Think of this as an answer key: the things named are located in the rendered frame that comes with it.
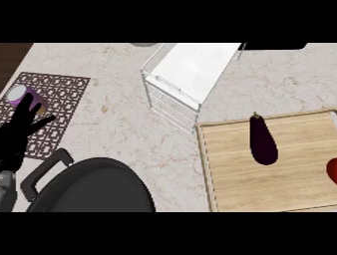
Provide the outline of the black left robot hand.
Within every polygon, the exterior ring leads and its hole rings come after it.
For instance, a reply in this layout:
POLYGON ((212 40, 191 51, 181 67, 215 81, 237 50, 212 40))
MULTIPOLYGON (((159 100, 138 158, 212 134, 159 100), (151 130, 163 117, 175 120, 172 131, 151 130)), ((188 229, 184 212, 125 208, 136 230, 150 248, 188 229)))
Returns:
POLYGON ((26 93, 9 122, 0 127, 0 173, 18 170, 24 158, 27 137, 55 119, 54 116, 48 116, 33 122, 40 104, 30 108, 32 101, 33 96, 26 93))

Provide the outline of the dark purple eggplant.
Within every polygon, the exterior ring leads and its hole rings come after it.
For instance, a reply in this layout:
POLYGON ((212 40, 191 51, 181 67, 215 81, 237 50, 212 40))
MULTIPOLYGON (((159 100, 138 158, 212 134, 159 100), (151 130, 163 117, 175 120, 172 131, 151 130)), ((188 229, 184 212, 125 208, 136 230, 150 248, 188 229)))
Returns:
POLYGON ((253 160, 262 164, 273 164, 277 160, 277 147, 264 118, 258 113, 249 117, 249 150, 253 160))

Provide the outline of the pale wooden tray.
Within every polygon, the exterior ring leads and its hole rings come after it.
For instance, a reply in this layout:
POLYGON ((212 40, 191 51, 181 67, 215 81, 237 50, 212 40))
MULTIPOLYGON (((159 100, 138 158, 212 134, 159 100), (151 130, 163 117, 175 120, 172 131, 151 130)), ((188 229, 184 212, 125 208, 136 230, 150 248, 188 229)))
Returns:
POLYGON ((209 210, 337 209, 337 184, 326 174, 326 163, 337 157, 337 109, 264 121, 277 146, 277 160, 268 165, 250 155, 247 120, 196 126, 209 210))

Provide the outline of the brown patterned placemat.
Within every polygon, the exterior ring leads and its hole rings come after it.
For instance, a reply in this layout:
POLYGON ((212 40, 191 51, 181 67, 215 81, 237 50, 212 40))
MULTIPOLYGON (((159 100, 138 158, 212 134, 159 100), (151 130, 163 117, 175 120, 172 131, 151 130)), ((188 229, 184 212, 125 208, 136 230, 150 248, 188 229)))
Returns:
MULTIPOLYGON (((34 121, 48 116, 55 119, 29 136, 24 156, 45 159, 57 150, 60 140, 83 95, 89 78, 21 72, 6 89, 24 86, 40 104, 34 121)), ((15 103, 6 101, 6 92, 0 97, 0 127, 11 119, 15 103)))

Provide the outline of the black appliance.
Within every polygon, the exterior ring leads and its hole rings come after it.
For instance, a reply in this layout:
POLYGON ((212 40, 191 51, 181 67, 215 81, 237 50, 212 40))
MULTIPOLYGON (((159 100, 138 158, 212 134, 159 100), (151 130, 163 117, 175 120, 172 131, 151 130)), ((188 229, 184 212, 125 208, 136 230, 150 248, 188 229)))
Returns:
POLYGON ((239 50, 243 51, 274 51, 274 50, 301 50, 305 43, 243 43, 239 50))

